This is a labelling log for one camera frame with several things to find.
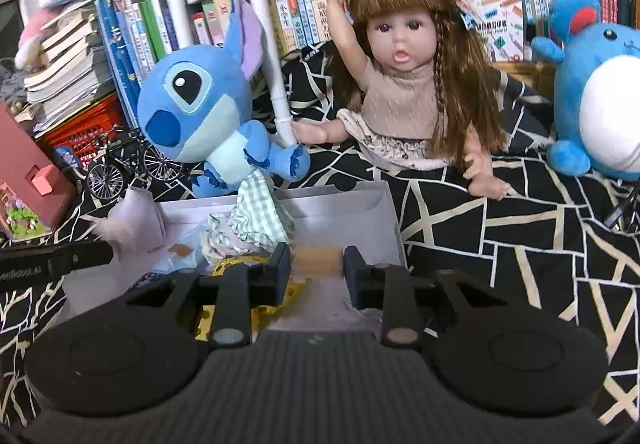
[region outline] doll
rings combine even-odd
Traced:
[[[471,180],[473,196],[500,200],[510,186],[494,176],[491,151],[504,133],[478,34],[456,0],[326,0],[334,56],[334,94],[347,103],[337,119],[294,123],[300,142],[354,137],[388,170],[449,163]]]

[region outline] red plastic basket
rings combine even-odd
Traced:
[[[97,155],[94,138],[116,124],[126,125],[118,95],[114,93],[45,134],[40,140],[41,148],[61,158],[67,166],[86,168]]]

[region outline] doll's face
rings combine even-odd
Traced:
[[[436,27],[426,12],[400,12],[367,23],[373,57],[383,67],[409,72],[433,59]]]

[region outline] pink toy house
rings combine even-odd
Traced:
[[[76,188],[0,103],[0,224],[14,242],[50,233]]]

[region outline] stitch's eye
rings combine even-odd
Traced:
[[[176,94],[183,98],[185,102],[192,104],[200,93],[202,79],[193,71],[183,70],[175,75],[172,86]]]

